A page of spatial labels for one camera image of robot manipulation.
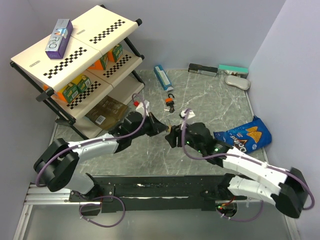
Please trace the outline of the brass padlock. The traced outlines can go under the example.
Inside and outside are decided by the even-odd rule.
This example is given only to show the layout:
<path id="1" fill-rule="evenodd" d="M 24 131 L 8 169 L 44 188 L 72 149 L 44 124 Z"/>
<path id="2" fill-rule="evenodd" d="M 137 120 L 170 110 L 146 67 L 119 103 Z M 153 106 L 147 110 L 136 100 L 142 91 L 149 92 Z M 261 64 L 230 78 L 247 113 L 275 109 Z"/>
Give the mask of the brass padlock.
<path id="1" fill-rule="evenodd" d="M 171 121 L 169 119 L 165 120 L 164 123 L 166 124 L 167 126 L 167 129 L 166 129 L 166 132 L 167 133 L 170 133 L 171 132 L 171 129 L 172 129 L 172 124 L 171 124 Z"/>

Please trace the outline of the small black key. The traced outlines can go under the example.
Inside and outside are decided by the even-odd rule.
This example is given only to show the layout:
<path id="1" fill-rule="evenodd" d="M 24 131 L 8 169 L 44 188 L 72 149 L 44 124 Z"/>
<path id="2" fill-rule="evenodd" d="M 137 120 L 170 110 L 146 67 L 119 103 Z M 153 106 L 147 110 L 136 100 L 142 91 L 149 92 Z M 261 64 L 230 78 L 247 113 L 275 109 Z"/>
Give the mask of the small black key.
<path id="1" fill-rule="evenodd" d="M 164 111 L 167 111 L 167 112 L 169 112 L 169 113 L 173 113 L 173 112 L 175 111 L 175 108 L 174 108 L 174 106 L 172 105 L 172 106 L 166 107 L 166 108 L 164 109 Z"/>

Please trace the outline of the orange black padlock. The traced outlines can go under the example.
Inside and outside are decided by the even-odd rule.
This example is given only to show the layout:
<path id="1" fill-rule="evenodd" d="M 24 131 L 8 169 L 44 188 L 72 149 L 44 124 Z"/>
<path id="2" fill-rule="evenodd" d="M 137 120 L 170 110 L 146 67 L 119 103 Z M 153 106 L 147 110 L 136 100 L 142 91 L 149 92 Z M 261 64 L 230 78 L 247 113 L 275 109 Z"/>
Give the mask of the orange black padlock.
<path id="1" fill-rule="evenodd" d="M 165 104 L 167 107 L 172 107 L 174 106 L 174 98 L 175 96 L 172 93 L 168 94 L 168 97 L 165 99 Z"/>

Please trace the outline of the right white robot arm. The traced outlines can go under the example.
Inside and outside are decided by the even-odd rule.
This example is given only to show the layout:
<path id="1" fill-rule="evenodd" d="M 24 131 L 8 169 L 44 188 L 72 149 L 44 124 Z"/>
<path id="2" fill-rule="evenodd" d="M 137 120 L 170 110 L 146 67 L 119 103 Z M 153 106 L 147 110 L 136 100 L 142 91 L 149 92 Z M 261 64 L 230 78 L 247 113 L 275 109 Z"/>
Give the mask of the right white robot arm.
<path id="1" fill-rule="evenodd" d="M 293 219 L 298 219 L 302 211 L 315 205 L 315 198 L 299 169 L 276 167 L 251 157 L 213 138 L 202 122 L 170 126 L 165 139 L 172 148 L 190 147 L 199 152 L 200 157 L 185 153 L 193 160 L 206 160 L 238 173 L 227 176 L 218 187 L 223 199 L 232 196 L 257 199 L 272 204 L 279 212 Z"/>

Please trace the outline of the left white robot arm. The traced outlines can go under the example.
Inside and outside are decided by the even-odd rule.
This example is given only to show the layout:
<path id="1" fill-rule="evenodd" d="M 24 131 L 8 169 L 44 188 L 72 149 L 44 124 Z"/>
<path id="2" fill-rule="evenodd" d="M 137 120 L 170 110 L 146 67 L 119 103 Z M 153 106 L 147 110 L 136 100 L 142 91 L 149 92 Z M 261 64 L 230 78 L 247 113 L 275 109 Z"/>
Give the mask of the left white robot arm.
<path id="1" fill-rule="evenodd" d="M 33 165 L 37 173 L 36 185 L 43 183 L 51 192 L 63 188 L 80 193 L 87 201 L 99 195 L 99 185 L 88 174 L 77 173 L 77 165 L 106 154 L 119 153 L 131 146 L 132 140 L 147 135 L 153 137 L 168 129 L 151 112 L 143 116 L 130 112 L 123 122 L 96 138 L 67 142 L 54 140 Z"/>

